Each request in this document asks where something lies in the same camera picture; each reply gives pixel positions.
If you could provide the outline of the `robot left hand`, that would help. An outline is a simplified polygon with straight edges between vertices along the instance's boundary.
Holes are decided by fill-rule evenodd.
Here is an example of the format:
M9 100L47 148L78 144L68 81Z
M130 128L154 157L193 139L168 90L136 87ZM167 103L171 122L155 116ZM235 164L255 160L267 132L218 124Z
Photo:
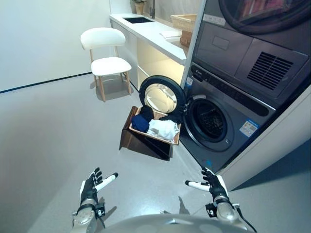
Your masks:
M97 193L114 181L119 176L118 173L113 173L112 175L103 179L102 172L99 167L95 168L90 176L82 181L80 188L81 201L86 199L97 199Z

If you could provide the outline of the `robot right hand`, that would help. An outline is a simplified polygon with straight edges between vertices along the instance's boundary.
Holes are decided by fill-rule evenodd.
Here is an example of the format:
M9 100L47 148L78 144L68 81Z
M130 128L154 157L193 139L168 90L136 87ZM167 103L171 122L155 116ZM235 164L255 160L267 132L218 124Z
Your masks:
M202 168L201 174L203 175L203 180L205 182L186 180L185 185L201 191L209 192L212 195L213 200L217 197L229 199L228 191L221 175L215 175L207 167Z

